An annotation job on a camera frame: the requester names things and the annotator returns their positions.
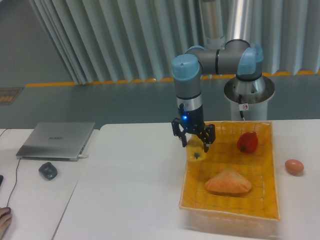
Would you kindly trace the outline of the person's hand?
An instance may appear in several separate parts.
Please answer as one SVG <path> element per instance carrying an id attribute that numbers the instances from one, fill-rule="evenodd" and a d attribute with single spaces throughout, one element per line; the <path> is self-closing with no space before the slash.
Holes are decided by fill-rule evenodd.
<path id="1" fill-rule="evenodd" d="M 6 214 L 8 210 L 6 207 L 0 209 L 0 237 L 2 238 L 5 231 L 12 222 L 12 212 L 11 214 Z"/>

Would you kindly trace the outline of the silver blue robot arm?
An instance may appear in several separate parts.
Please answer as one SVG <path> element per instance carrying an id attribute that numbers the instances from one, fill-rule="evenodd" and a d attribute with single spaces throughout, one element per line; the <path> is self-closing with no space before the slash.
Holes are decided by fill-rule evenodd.
<path id="1" fill-rule="evenodd" d="M 197 136 L 207 152 L 216 139 L 215 126 L 204 121 L 201 76 L 233 75 L 224 86 L 233 121 L 265 121 L 274 83 L 263 76 L 262 47 L 251 43 L 254 2 L 233 0 L 225 44 L 220 49 L 195 45 L 172 61 L 172 75 L 179 117 L 171 122 L 173 135 L 188 144 L 187 134 Z"/>

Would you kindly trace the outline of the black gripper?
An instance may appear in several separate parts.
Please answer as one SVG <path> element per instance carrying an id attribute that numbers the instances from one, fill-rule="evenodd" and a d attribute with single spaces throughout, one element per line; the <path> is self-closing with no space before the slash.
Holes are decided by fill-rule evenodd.
<path id="1" fill-rule="evenodd" d="M 198 137 L 203 142 L 203 151 L 207 153 L 210 145 L 216 139 L 216 129 L 214 124 L 205 125 L 203 106 L 187 110 L 185 105 L 181 103 L 178 107 L 178 113 L 180 119 L 174 118 L 171 122 L 173 135 L 180 139 L 182 147 L 185 148 L 187 146 L 186 132 L 194 135 L 199 134 Z"/>

